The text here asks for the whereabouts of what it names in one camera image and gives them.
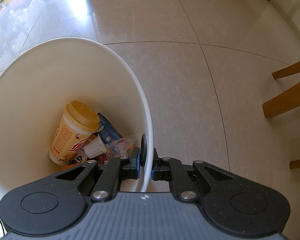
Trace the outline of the wooden chair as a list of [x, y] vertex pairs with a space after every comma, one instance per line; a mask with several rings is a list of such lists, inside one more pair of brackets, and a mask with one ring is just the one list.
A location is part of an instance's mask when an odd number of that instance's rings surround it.
[[[300, 61], [272, 72], [272, 77], [277, 80], [298, 73], [300, 73]], [[300, 82], [262, 105], [265, 118], [273, 118], [296, 107], [300, 107]]]

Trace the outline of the yellow milk tea cup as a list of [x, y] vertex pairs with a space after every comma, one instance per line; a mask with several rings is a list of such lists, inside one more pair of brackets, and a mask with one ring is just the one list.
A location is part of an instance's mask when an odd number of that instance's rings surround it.
[[67, 104], [49, 149], [50, 159], [68, 164], [99, 126], [100, 118], [89, 106], [79, 101]]

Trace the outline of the white plastic trash bin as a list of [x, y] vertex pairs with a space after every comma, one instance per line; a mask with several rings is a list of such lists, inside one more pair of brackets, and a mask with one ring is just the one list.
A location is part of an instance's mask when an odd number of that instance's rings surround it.
[[136, 75], [108, 47], [67, 37], [33, 47], [0, 76], [0, 200], [16, 187], [61, 170], [48, 152], [63, 109], [74, 100], [102, 113], [121, 135], [146, 137], [141, 177], [125, 189], [147, 190], [154, 134], [148, 101]]

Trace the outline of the clear plastic wrapper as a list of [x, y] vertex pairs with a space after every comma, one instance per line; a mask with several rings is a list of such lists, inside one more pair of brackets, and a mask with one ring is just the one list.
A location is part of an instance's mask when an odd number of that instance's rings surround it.
[[130, 157], [136, 145], [136, 135], [113, 140], [104, 145], [107, 160], [117, 157]]

